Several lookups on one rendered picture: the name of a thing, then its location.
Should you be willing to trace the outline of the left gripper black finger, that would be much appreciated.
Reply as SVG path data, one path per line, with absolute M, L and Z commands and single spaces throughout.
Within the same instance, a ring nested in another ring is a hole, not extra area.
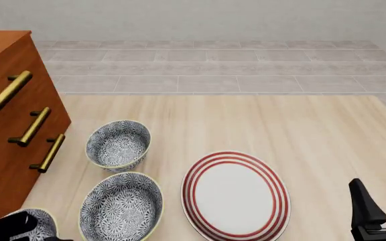
M 37 218 L 27 212 L 17 212 L 0 218 L 0 241 L 10 241 L 11 237 L 30 232 L 37 225 Z

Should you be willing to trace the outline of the small patterned blue-white bowl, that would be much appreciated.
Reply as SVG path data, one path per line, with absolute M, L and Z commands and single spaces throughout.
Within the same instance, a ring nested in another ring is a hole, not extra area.
M 134 120 L 116 120 L 95 130 L 88 138 L 85 153 L 95 165 L 113 173 L 134 170 L 146 157 L 151 133 Z

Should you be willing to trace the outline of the white plate with red rings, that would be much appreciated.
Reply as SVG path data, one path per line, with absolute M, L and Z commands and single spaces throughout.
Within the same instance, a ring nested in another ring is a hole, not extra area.
M 180 186 L 191 226 L 206 241 L 277 241 L 290 220 L 289 191 L 262 160 L 226 150 L 200 158 Z

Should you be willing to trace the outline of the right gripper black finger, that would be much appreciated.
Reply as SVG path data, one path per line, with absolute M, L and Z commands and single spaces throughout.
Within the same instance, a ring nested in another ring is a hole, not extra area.
M 351 228 L 381 229 L 386 213 L 376 204 L 359 178 L 349 182 L 352 202 Z

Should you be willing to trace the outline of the large patterned blue-white bowl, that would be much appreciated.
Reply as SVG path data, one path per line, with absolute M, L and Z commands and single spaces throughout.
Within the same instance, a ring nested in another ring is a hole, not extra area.
M 160 186 L 139 172 L 114 174 L 85 197 L 78 227 L 84 241 L 146 241 L 164 212 Z

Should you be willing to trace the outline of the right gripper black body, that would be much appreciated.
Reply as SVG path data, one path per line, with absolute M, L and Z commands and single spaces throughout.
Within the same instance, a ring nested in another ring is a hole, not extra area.
M 354 241 L 386 241 L 386 228 L 380 222 L 352 222 Z

